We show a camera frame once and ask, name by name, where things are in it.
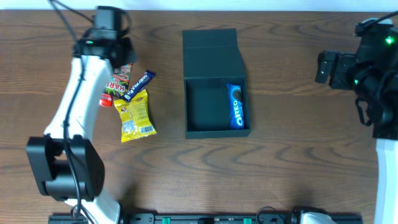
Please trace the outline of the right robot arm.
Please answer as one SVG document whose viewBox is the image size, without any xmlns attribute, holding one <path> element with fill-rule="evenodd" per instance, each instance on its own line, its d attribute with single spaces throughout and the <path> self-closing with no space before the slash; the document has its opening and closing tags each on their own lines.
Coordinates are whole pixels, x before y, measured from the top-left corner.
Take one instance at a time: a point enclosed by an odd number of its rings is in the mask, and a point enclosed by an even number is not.
<svg viewBox="0 0 398 224">
<path fill-rule="evenodd" d="M 359 120 L 373 127 L 378 158 L 374 222 L 397 223 L 397 27 L 389 17 L 355 25 L 356 53 L 318 54 L 315 81 L 335 90 L 353 90 Z"/>
</svg>

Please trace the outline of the black Haribo candy bag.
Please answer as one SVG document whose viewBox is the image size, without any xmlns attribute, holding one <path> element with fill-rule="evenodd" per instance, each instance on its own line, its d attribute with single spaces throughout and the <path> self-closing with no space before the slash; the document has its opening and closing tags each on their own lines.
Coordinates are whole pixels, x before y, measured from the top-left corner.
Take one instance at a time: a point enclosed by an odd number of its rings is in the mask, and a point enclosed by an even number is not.
<svg viewBox="0 0 398 224">
<path fill-rule="evenodd" d="M 120 98 L 129 89 L 132 63 L 115 68 L 112 77 L 105 86 L 104 93 Z"/>
</svg>

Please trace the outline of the blue Oreo cookie pack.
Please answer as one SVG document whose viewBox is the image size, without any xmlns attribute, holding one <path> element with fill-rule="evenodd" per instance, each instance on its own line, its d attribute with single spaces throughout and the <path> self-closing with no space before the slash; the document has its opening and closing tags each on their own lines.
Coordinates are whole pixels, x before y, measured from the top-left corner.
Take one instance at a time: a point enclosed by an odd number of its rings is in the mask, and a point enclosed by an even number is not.
<svg viewBox="0 0 398 224">
<path fill-rule="evenodd" d="M 244 129 L 243 94 L 240 85 L 226 84 L 229 96 L 231 129 Z"/>
</svg>

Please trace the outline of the dark green lidded box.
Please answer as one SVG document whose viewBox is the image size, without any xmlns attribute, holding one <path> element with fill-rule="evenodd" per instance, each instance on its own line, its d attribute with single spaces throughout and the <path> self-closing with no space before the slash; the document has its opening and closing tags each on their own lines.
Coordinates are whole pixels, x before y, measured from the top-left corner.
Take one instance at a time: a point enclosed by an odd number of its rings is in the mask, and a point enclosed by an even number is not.
<svg viewBox="0 0 398 224">
<path fill-rule="evenodd" d="M 248 136 L 251 119 L 246 68 L 236 29 L 184 30 L 182 35 L 185 137 Z M 244 129 L 231 129 L 227 83 L 241 86 Z"/>
</svg>

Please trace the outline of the dark blue Dairy Milk bar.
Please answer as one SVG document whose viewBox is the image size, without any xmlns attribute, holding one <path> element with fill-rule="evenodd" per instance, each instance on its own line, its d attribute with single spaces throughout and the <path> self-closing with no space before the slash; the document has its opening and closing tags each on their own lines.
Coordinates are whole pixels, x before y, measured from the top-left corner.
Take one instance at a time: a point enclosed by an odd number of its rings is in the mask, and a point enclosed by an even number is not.
<svg viewBox="0 0 398 224">
<path fill-rule="evenodd" d="M 132 99 L 142 91 L 146 85 L 155 77 L 156 73 L 146 70 L 143 76 L 121 97 L 125 102 L 131 102 Z"/>
</svg>

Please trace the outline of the red candy bag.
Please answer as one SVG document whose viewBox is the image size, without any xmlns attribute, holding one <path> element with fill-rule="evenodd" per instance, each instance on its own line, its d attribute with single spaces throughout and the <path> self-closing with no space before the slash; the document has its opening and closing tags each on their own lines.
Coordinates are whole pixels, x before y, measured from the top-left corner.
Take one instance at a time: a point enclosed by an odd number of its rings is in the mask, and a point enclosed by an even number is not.
<svg viewBox="0 0 398 224">
<path fill-rule="evenodd" d="M 99 105 L 102 107 L 111 107 L 113 104 L 113 96 L 103 93 L 99 99 Z"/>
</svg>

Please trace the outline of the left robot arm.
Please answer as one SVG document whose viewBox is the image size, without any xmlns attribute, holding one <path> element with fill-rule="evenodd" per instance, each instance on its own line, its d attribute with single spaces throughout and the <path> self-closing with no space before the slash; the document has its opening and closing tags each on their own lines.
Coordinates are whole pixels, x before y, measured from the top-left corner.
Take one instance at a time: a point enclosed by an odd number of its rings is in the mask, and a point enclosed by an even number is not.
<svg viewBox="0 0 398 224">
<path fill-rule="evenodd" d="M 119 223 L 121 205 L 104 187 L 105 168 L 92 140 L 99 102 L 114 69 L 136 59 L 131 40 L 81 39 L 60 105 L 42 137 L 29 138 L 28 160 L 39 192 L 92 223 Z"/>
</svg>

